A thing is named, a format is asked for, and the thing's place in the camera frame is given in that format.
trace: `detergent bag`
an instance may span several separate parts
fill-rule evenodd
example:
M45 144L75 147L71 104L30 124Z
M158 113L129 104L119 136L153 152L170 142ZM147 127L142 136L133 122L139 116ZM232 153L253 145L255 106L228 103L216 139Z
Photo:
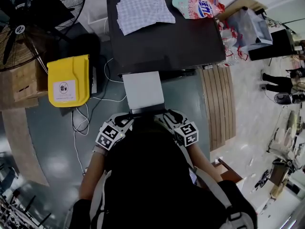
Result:
M186 19L212 18L224 12L218 0L172 0L172 4Z

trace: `legs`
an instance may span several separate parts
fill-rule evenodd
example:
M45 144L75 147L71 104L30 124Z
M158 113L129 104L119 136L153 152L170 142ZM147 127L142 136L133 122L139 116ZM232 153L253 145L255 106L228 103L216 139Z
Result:
M267 84L266 90L276 93L291 93L291 88L287 88L287 86L284 85L275 86L275 85Z
M291 88L293 86L291 83L291 79L288 77L274 77L264 73L262 80L277 84L277 86L267 84L266 89L268 91L276 93L291 93Z

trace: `label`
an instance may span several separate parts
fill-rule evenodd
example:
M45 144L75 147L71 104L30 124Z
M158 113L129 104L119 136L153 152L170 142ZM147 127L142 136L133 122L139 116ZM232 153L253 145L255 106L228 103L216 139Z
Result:
M20 35L20 34L24 33L24 31L25 31L24 25L17 26L17 28L15 29L16 35Z
M198 6L199 17L205 18L213 14L213 9L210 3L208 2L208 0L198 0L197 6Z
M75 80L54 82L53 96L55 102L76 101Z

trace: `yellow bin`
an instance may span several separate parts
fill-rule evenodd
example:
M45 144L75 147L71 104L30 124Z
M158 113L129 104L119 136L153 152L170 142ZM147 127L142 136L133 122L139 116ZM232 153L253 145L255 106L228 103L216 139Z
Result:
M48 94L55 107L76 107L90 97L89 55L49 62Z

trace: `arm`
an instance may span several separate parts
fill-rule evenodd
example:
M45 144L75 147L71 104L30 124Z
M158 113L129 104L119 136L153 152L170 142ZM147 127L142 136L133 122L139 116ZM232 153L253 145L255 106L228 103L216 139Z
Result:
M88 170L82 180L79 201L73 206L73 214L69 229L90 228L90 207L94 190L104 173L105 156L94 152Z
M95 187L104 173L105 156L98 152L94 152L82 180L79 199L92 200Z
M189 145L186 150L190 156L193 166L196 166L209 174L216 182L221 182L223 180L196 143Z

